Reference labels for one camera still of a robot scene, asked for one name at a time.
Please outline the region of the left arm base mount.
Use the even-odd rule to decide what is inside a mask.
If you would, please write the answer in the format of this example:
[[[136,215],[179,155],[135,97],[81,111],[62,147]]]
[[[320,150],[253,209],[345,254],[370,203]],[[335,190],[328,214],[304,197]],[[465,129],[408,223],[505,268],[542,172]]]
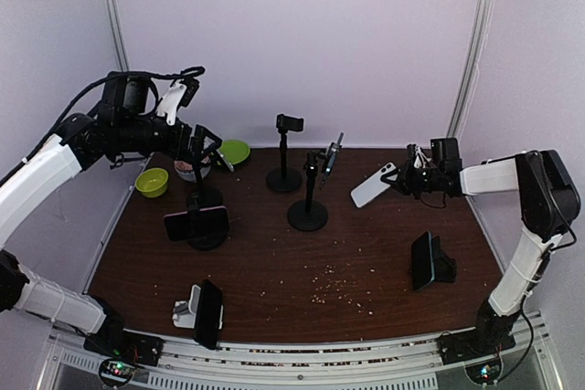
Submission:
[[[137,332],[124,332],[121,347],[112,347],[96,334],[83,338],[86,351],[104,356],[97,374],[112,389],[128,385],[146,366],[157,366],[164,346],[161,338]]]

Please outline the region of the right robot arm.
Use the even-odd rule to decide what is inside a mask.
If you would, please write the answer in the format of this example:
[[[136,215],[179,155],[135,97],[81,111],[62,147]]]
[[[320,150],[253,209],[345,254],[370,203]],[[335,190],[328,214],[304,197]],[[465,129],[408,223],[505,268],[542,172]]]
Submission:
[[[433,148],[430,161],[410,147],[407,161],[380,179],[415,198],[432,192],[449,197],[518,193],[522,229],[516,252],[482,303],[468,338],[474,353],[490,353],[510,333],[551,255],[564,247],[560,240],[572,232],[571,224],[580,214],[580,195],[558,152],[533,150],[464,167],[458,153],[443,147]]]

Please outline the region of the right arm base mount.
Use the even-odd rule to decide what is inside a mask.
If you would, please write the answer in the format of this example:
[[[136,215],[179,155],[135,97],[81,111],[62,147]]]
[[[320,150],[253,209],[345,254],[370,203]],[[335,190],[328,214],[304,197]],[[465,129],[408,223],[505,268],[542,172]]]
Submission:
[[[516,316],[478,317],[473,329],[445,332],[437,339],[443,365],[470,363],[467,377],[477,385],[495,385],[504,376],[502,351],[516,346],[511,335]]]

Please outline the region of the white patterned bowl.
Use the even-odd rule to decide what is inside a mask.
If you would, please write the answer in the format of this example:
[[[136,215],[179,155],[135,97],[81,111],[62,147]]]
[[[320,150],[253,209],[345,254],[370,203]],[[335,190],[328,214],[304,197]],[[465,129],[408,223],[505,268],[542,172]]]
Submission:
[[[191,164],[182,162],[182,161],[174,161],[174,167],[176,173],[185,181],[187,182],[195,182],[197,180],[196,173],[194,168]],[[204,158],[201,162],[201,167],[199,169],[201,177],[205,178],[211,169],[211,162],[208,157]]]

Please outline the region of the black round-base phone stand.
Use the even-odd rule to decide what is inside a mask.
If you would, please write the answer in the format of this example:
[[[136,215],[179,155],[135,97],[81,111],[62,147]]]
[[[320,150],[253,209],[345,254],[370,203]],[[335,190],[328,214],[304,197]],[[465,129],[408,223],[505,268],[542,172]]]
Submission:
[[[288,132],[301,132],[304,119],[287,116],[283,113],[276,116],[276,128],[281,136],[279,144],[280,167],[268,172],[266,185],[278,193],[290,193],[300,188],[302,176],[300,172],[288,165]]]

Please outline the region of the white desktop phone stand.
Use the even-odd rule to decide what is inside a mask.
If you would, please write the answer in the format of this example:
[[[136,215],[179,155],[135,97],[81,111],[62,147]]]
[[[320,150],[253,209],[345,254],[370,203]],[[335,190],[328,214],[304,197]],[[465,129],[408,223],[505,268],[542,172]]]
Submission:
[[[188,300],[179,300],[175,302],[172,316],[172,321],[175,327],[180,329],[195,328],[200,294],[201,287],[199,285],[193,285]]]

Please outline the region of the white smartphone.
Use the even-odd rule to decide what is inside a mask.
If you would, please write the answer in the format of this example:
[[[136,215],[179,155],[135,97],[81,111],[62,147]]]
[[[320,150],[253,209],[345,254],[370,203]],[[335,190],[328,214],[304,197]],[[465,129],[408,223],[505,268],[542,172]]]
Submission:
[[[397,166],[394,163],[386,163],[379,170],[370,175],[365,181],[356,186],[351,192],[350,197],[357,208],[362,208],[369,204],[379,195],[386,192],[390,186],[388,173]]]

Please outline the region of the aluminium frame post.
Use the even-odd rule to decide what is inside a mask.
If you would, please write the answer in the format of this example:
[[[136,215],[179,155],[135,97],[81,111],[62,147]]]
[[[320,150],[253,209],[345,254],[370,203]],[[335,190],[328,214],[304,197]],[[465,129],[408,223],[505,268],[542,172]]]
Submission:
[[[110,33],[112,37],[112,43],[114,48],[114,54],[116,57],[117,65],[120,70],[127,71],[129,69],[129,61],[126,52],[126,47],[123,40],[122,25],[120,21],[118,6],[116,0],[103,0],[106,14],[108,17],[108,23]]]
[[[463,73],[447,129],[448,137],[459,137],[463,132],[471,107],[475,82],[479,75],[479,61],[489,31],[493,4],[494,0],[477,0],[476,2],[472,32],[463,63]]]

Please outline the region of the right aluminium frame post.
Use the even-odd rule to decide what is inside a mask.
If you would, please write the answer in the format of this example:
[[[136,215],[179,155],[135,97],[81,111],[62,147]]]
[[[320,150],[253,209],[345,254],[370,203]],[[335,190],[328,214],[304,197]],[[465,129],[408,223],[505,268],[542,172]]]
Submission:
[[[476,2],[472,32],[463,63],[463,73],[447,129],[448,137],[459,137],[463,132],[471,107],[475,82],[479,75],[479,61],[489,31],[493,4],[494,0],[477,0]]]

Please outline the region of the black round-base tall stand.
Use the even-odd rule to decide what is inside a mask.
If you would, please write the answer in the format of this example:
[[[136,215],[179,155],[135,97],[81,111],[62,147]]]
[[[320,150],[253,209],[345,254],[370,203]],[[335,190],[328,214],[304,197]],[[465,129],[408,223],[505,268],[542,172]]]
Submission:
[[[305,199],[293,203],[287,211],[290,226],[303,232],[313,232],[323,228],[328,220],[326,207],[314,201],[314,189],[319,172],[318,162],[324,158],[321,150],[309,151],[304,170],[306,173]]]

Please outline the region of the green bowl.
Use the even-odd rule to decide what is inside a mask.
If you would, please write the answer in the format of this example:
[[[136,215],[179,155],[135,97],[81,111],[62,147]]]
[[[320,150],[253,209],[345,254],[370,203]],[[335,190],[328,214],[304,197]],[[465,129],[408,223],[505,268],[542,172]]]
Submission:
[[[145,198],[157,198],[168,188],[168,172],[163,168],[150,168],[135,180],[135,189]]]

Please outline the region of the front aluminium rail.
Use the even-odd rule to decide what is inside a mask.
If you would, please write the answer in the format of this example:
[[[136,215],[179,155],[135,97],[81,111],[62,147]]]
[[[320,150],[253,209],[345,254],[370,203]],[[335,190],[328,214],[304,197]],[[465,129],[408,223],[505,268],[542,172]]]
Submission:
[[[513,330],[515,346],[447,364],[439,333],[378,341],[316,344],[220,343],[211,351],[166,336],[126,389],[482,389],[479,372],[502,366],[495,389],[564,389],[539,314]]]

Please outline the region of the green plate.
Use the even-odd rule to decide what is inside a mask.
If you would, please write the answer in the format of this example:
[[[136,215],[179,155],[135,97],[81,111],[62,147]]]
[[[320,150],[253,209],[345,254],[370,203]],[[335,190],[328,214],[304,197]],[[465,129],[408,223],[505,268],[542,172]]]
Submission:
[[[236,139],[225,140],[219,151],[232,165],[243,163],[250,156],[250,146],[246,142]]]

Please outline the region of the dark blue-edged smartphone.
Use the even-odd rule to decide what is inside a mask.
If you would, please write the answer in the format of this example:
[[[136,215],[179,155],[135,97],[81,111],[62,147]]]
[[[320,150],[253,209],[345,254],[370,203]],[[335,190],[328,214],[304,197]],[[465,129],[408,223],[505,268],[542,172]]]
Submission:
[[[342,142],[344,139],[344,135],[345,134],[343,132],[340,132],[337,140],[335,142],[332,142],[324,153],[324,164],[322,167],[322,178],[321,178],[321,182],[319,184],[320,189],[322,189],[324,187],[326,180],[328,179],[328,177],[330,176],[330,174],[333,171],[333,167],[335,165],[335,159],[342,149]]]

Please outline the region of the small phone on rear stand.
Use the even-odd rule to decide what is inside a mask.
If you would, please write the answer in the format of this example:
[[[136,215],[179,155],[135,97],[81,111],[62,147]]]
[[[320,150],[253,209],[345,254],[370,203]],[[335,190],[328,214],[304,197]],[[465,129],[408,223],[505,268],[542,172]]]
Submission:
[[[212,152],[210,158],[214,165],[224,167],[231,173],[234,172],[234,165],[220,149],[216,149],[216,151]]]

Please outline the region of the black folding wedge stand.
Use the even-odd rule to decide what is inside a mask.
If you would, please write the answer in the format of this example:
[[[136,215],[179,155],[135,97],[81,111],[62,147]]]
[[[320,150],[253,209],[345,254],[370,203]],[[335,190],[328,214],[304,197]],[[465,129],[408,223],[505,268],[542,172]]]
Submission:
[[[435,282],[454,283],[457,277],[457,264],[441,248],[439,236],[431,239],[433,280]]]

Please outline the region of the black stand left centre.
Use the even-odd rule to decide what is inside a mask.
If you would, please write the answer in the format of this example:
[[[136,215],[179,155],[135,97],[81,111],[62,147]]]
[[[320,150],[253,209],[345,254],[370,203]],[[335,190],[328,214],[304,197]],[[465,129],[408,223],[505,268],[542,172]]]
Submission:
[[[199,251],[218,248],[228,238],[230,226],[227,208],[223,205],[221,192],[208,185],[204,177],[209,174],[211,160],[205,159],[198,168],[193,168],[195,189],[186,200],[189,214],[188,244]]]

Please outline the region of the black phone teal edge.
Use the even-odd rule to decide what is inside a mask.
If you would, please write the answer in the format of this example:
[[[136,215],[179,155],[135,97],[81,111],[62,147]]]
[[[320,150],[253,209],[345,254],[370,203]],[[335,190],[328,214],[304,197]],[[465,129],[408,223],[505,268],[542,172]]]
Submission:
[[[411,244],[410,256],[412,289],[419,291],[435,281],[432,235],[429,231],[423,232]]]

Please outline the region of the black phone front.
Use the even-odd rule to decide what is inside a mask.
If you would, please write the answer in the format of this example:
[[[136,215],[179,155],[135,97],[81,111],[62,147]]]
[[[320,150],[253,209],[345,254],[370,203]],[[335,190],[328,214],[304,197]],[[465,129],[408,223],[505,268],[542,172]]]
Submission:
[[[202,282],[197,300],[193,338],[198,344],[209,350],[216,350],[218,346],[222,310],[222,290],[210,280],[205,279]]]

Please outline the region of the black phone pink edge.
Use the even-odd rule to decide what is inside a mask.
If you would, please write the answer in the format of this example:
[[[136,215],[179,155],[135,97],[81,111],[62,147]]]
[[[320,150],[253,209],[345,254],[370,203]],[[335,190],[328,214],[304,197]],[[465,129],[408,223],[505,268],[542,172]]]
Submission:
[[[229,213],[225,206],[213,206],[169,214],[163,218],[171,241],[225,235],[230,231]]]

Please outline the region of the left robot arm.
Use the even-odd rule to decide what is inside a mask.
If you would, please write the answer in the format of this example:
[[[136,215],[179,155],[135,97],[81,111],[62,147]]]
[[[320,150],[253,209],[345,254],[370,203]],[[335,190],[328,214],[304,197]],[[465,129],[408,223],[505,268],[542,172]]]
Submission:
[[[102,87],[100,101],[87,114],[66,107],[33,151],[2,178],[1,241],[7,242],[43,201],[101,158],[118,167],[127,153],[161,153],[198,173],[221,140],[203,126],[180,121],[177,113],[194,98],[204,72],[202,66],[174,74],[112,71],[83,89],[80,98]],[[1,252],[1,308],[94,335],[112,357],[132,347],[122,316],[107,302],[39,276],[6,250]]]

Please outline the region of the left aluminium frame post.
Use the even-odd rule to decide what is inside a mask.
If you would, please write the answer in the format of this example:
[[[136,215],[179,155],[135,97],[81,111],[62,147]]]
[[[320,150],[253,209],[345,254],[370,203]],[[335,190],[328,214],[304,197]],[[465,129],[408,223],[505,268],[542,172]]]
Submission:
[[[114,54],[116,57],[117,65],[120,70],[127,71],[129,69],[129,61],[126,52],[126,47],[123,40],[122,25],[120,21],[118,6],[116,0],[103,0],[106,14],[108,17],[108,23],[110,33],[112,37],[112,43],[114,48]]]

